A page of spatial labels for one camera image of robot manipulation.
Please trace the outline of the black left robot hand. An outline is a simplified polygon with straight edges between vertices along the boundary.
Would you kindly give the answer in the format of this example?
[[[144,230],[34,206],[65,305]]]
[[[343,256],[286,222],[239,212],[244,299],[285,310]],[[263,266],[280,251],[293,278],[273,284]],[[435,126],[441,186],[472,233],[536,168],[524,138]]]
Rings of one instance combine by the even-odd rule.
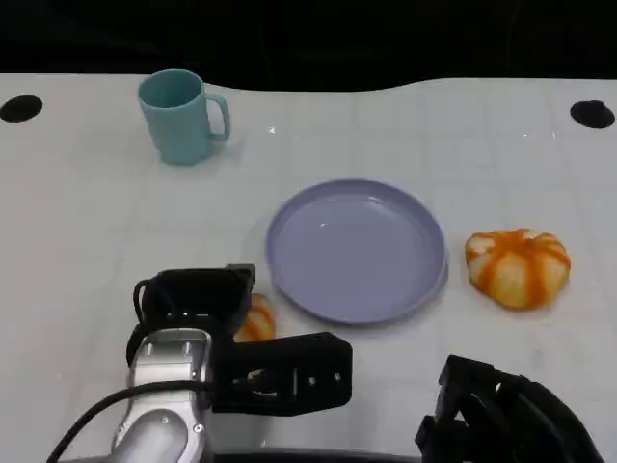
[[[252,264],[168,269],[138,282],[133,304],[142,325],[196,327],[232,337],[252,305],[254,284]]]

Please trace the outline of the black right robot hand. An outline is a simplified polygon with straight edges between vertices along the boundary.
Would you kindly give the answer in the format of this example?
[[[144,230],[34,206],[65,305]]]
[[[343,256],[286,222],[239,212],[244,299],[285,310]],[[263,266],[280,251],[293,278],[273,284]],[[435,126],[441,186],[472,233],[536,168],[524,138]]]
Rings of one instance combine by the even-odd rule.
[[[435,413],[415,442],[423,462],[602,462],[578,416],[544,385],[450,355]]]

